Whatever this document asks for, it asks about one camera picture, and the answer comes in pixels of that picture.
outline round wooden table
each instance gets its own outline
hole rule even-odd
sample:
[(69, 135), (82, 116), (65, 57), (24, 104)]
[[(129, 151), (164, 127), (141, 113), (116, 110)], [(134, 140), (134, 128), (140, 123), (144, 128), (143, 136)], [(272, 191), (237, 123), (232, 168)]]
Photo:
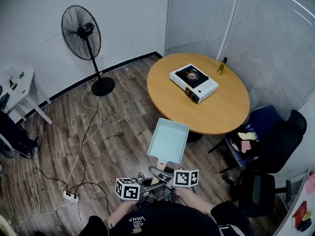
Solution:
[[(169, 73), (192, 63), (218, 83), (218, 89), (199, 104), (169, 79)], [(220, 62), (210, 57), (179, 53), (166, 56), (151, 68), (148, 91), (157, 109), (168, 119), (189, 125), (198, 134), (218, 135), (236, 129), (250, 109), (247, 90), (240, 78), (227, 66), (217, 74)]]

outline white stove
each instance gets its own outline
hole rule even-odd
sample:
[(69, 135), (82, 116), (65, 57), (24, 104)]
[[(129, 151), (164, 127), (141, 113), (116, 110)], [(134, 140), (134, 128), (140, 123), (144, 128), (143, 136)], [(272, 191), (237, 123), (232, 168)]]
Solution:
[(218, 88), (218, 84), (213, 79), (193, 64), (171, 72), (169, 78), (195, 103), (200, 103)]

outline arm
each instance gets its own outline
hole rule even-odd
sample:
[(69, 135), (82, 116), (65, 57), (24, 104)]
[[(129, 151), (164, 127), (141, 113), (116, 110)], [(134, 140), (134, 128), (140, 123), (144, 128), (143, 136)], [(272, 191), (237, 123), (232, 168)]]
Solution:
[(175, 193), (179, 196), (188, 207), (195, 208), (204, 214), (210, 213), (214, 205), (204, 201), (190, 189), (185, 187), (175, 187)]
[(126, 214), (130, 213), (138, 201), (126, 200), (124, 201), (117, 210), (110, 215), (105, 221), (104, 224), (106, 227), (114, 227)]

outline bottle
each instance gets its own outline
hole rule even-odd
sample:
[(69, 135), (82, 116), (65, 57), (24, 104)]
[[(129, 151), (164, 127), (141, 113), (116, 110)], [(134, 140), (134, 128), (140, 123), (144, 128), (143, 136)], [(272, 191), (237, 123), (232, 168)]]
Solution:
[(223, 62), (221, 62), (221, 65), (218, 69), (217, 74), (221, 75), (221, 73), (223, 72), (223, 68), (226, 66), (226, 62), (227, 62), (227, 57), (224, 57)]

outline fan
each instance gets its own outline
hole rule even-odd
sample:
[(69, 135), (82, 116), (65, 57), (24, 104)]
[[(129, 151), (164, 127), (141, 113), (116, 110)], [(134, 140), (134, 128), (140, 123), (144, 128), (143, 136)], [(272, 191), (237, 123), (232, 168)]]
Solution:
[(110, 93), (114, 87), (113, 79), (99, 74), (95, 58), (99, 53), (101, 38), (95, 18), (85, 8), (73, 5), (65, 10), (61, 20), (63, 38), (68, 48), (80, 59), (92, 60), (98, 80), (92, 86), (92, 92), (96, 96)]

